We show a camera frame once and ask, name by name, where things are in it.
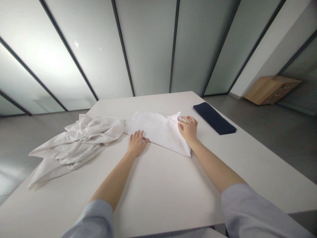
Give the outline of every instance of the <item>light blue sleeve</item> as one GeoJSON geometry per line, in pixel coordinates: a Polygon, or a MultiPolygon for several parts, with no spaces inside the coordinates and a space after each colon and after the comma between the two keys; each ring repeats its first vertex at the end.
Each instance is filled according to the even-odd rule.
{"type": "Polygon", "coordinates": [[[314,236],[246,184],[235,184],[221,195],[230,238],[314,236]]]}
{"type": "Polygon", "coordinates": [[[94,200],[86,205],[74,225],[61,238],[112,238],[112,207],[103,200],[94,200]]]}

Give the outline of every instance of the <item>white table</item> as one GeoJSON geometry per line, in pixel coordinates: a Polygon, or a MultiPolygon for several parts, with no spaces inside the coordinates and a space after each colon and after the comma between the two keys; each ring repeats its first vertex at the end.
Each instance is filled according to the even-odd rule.
{"type": "MultiPolygon", "coordinates": [[[[204,102],[193,92],[100,100],[91,116],[131,119],[136,111],[172,115],[178,111],[198,121],[198,138],[241,175],[260,195],[287,213],[317,209],[317,185],[252,136],[238,130],[220,136],[194,110],[204,102]]],[[[128,146],[121,136],[101,154],[70,174],[32,190],[31,174],[0,207],[0,236],[59,237],[116,166],[128,146]]],[[[220,194],[192,158],[149,144],[137,159],[114,214],[115,237],[140,236],[223,223],[220,194]]]]}

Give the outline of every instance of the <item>glass panel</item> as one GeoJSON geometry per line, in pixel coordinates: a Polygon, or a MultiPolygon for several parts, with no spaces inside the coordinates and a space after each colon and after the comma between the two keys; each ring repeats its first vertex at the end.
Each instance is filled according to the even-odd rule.
{"type": "Polygon", "coordinates": [[[111,0],[47,0],[99,99],[132,97],[111,0]]]}
{"type": "Polygon", "coordinates": [[[201,95],[234,4],[234,0],[180,2],[172,93],[201,95]]]}
{"type": "Polygon", "coordinates": [[[168,93],[176,0],[116,3],[135,95],[168,93]]]}
{"type": "Polygon", "coordinates": [[[0,44],[0,89],[32,114],[64,111],[0,44]]]}
{"type": "Polygon", "coordinates": [[[1,0],[0,35],[68,110],[95,99],[38,0],[1,0]]]}
{"type": "Polygon", "coordinates": [[[14,106],[11,102],[0,96],[0,115],[8,116],[17,114],[24,114],[24,112],[14,106]]]}
{"type": "Polygon", "coordinates": [[[282,73],[282,76],[303,80],[278,104],[307,113],[317,114],[317,37],[282,73]]]}
{"type": "Polygon", "coordinates": [[[205,95],[229,90],[278,4],[277,0],[240,2],[205,95]]]}

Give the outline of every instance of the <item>hand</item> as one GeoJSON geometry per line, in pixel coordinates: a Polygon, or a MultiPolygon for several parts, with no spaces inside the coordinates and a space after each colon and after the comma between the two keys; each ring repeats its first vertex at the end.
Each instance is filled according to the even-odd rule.
{"type": "Polygon", "coordinates": [[[191,116],[182,117],[186,122],[182,120],[178,120],[178,129],[187,143],[190,145],[191,143],[197,141],[197,125],[198,122],[191,116]]]}
{"type": "Polygon", "coordinates": [[[139,154],[141,154],[144,151],[146,145],[149,142],[149,139],[146,139],[143,142],[143,133],[144,131],[140,132],[140,130],[138,130],[133,135],[130,135],[130,144],[128,147],[127,154],[134,158],[136,158],[139,154]]]}

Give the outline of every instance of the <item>white cloth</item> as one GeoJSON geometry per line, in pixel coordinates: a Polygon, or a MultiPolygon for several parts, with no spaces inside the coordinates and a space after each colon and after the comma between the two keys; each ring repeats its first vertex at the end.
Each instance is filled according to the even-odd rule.
{"type": "Polygon", "coordinates": [[[124,127],[124,132],[133,134],[138,130],[144,131],[143,136],[150,142],[191,157],[191,149],[178,129],[180,114],[164,116],[154,112],[136,112],[124,127]]]}
{"type": "Polygon", "coordinates": [[[80,114],[76,123],[37,147],[29,155],[44,158],[38,166],[29,188],[35,183],[53,179],[82,166],[99,154],[110,142],[118,139],[124,121],[114,117],[91,117],[80,114]]]}

